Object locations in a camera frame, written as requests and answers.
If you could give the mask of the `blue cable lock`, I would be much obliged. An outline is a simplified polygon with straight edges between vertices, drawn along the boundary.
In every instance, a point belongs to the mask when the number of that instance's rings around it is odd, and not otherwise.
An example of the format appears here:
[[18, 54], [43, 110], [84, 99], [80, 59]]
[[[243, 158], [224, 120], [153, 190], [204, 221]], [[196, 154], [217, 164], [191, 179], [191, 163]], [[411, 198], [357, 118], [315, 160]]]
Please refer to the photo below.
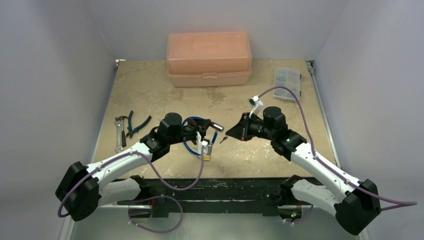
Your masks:
[[[218, 133], [223, 133], [225, 131], [225, 127], [221, 124], [211, 121], [210, 119], [204, 119], [198, 116], [190, 116], [186, 118], [182, 121], [182, 125], [184, 127], [188, 126], [189, 128], [194, 129], [194, 138], [190, 141], [195, 144], [196, 150], [189, 147], [186, 141], [183, 142], [185, 148], [199, 159], [203, 157], [205, 160], [210, 160]], [[208, 128], [214, 129], [212, 140], [206, 138]]]

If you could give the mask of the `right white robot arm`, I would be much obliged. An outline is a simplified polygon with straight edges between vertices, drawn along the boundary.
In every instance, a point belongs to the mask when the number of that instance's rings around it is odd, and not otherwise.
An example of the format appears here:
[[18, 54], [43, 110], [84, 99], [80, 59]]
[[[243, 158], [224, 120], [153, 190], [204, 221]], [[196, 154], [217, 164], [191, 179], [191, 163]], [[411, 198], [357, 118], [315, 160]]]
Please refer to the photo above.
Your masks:
[[299, 133], [289, 129], [279, 107], [265, 108], [263, 117], [245, 112], [225, 134], [243, 142], [253, 137], [269, 140], [278, 155], [302, 167], [321, 183], [314, 185], [292, 176], [280, 191], [282, 200], [288, 204], [300, 200], [323, 209], [334, 216], [344, 230], [355, 236], [382, 211], [376, 198], [377, 185], [370, 179], [361, 181], [319, 153], [313, 153], [312, 145]]

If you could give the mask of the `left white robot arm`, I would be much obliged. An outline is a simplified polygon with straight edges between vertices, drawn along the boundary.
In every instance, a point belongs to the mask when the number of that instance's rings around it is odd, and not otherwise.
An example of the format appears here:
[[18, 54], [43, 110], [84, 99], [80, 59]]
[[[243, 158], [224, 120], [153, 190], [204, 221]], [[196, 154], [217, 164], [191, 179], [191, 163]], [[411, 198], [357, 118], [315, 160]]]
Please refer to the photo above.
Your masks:
[[118, 181], [118, 177], [145, 165], [152, 165], [170, 152], [171, 145], [194, 142], [203, 160], [210, 153], [207, 130], [214, 126], [210, 119], [189, 117], [183, 120], [170, 112], [138, 142], [116, 155], [87, 165], [77, 161], [69, 166], [59, 183], [55, 196], [60, 201], [57, 215], [81, 221], [98, 207], [119, 201], [146, 203], [149, 191], [140, 176]]

